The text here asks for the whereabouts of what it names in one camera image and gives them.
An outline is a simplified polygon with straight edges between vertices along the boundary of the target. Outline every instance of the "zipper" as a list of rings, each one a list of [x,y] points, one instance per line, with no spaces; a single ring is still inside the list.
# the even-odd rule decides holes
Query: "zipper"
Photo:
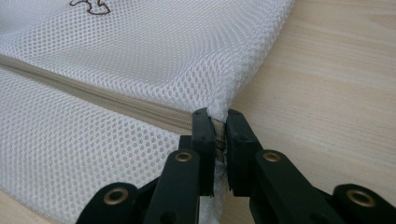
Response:
[[[138,100],[115,92],[63,77],[8,56],[0,56],[0,64],[18,74],[103,108],[144,121],[177,134],[191,134],[191,113],[164,105]]]

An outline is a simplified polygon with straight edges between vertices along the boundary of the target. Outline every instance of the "black clamp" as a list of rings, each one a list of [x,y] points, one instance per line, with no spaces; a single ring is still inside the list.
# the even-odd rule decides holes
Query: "black clamp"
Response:
[[[230,110],[226,123],[227,173],[237,197],[250,198],[256,223],[396,223],[396,208],[357,185],[315,189],[282,153],[264,150],[245,117]],[[199,196],[213,196],[216,136],[200,109],[192,114],[192,135],[182,135],[161,176],[141,189],[114,183],[100,189],[78,224],[198,223]]]

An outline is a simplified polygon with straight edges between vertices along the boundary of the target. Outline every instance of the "brass grommet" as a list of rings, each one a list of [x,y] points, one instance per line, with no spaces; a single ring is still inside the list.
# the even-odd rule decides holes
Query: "brass grommet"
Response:
[[[263,157],[264,157],[266,160],[268,160],[268,161],[273,161],[273,162],[280,161],[280,156],[277,155],[277,154],[274,153],[274,152],[267,152],[267,153],[264,153]]]
[[[108,205],[122,203],[128,198],[128,190],[125,188],[114,188],[105,194],[104,202]]]
[[[350,189],[346,192],[346,196],[350,199],[350,201],[363,206],[363,207],[374,207],[375,200],[370,194],[358,190],[358,189]]]
[[[190,161],[192,159],[192,155],[188,152],[180,152],[176,155],[177,161]]]

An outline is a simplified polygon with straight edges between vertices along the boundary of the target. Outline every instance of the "white mesh laundry bag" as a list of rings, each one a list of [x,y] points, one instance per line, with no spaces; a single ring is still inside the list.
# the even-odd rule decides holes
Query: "white mesh laundry bag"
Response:
[[[0,188],[76,222],[101,187],[142,187],[188,133],[225,121],[292,0],[0,0]],[[225,190],[217,170],[215,195]],[[221,197],[201,201],[219,219]]]

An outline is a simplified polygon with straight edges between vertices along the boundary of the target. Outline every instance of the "wood grain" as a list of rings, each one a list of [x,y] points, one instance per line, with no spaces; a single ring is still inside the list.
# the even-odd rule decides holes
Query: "wood grain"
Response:
[[[356,183],[396,205],[396,2],[297,1],[233,108],[317,188]],[[0,192],[0,223],[49,223]],[[227,194],[221,223],[253,223]]]

